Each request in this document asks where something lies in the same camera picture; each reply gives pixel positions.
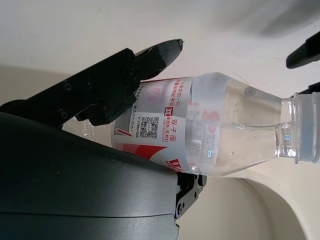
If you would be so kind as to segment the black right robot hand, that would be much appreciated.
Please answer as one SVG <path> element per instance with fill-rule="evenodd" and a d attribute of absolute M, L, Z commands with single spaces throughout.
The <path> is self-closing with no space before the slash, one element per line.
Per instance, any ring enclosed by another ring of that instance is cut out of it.
<path fill-rule="evenodd" d="M 114 121 L 182 52 L 182 39 L 126 48 L 0 108 L 3 240 L 176 240 L 207 177 L 173 170 L 63 131 L 72 118 Z"/>

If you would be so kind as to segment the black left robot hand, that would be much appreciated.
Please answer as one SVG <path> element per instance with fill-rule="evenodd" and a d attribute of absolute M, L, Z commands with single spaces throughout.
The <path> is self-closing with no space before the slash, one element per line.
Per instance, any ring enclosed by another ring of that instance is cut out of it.
<path fill-rule="evenodd" d="M 296 69 L 320 60 L 320 32 L 312 35 L 286 58 L 286 68 Z"/>

